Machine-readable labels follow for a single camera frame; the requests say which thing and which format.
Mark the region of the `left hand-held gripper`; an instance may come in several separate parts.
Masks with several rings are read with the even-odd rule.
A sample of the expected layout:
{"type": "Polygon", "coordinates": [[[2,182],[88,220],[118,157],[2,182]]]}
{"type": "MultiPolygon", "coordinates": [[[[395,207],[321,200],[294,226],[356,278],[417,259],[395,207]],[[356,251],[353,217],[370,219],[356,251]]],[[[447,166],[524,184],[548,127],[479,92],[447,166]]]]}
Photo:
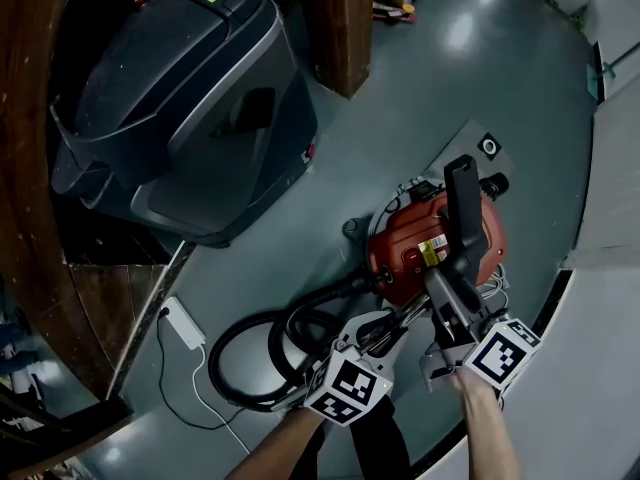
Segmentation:
{"type": "Polygon", "coordinates": [[[393,388],[393,365],[408,338],[395,313],[371,311],[351,318],[328,357],[314,370],[303,407],[339,426],[369,413],[393,388]],[[377,343],[372,356],[353,343],[377,343]]]}

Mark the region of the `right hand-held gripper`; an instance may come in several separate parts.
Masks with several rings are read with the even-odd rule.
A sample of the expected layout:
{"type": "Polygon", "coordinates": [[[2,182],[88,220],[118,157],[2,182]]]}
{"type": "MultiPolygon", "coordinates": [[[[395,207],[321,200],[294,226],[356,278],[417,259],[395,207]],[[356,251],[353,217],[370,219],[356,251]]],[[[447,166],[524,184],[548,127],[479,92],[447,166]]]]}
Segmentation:
{"type": "Polygon", "coordinates": [[[444,347],[434,342],[420,358],[430,391],[455,370],[467,368],[502,392],[542,346],[520,319],[508,319],[508,307],[484,301],[468,281],[454,281],[440,269],[425,277],[433,309],[437,343],[466,343],[444,347]],[[481,328],[488,328],[481,337],[481,328]]]}

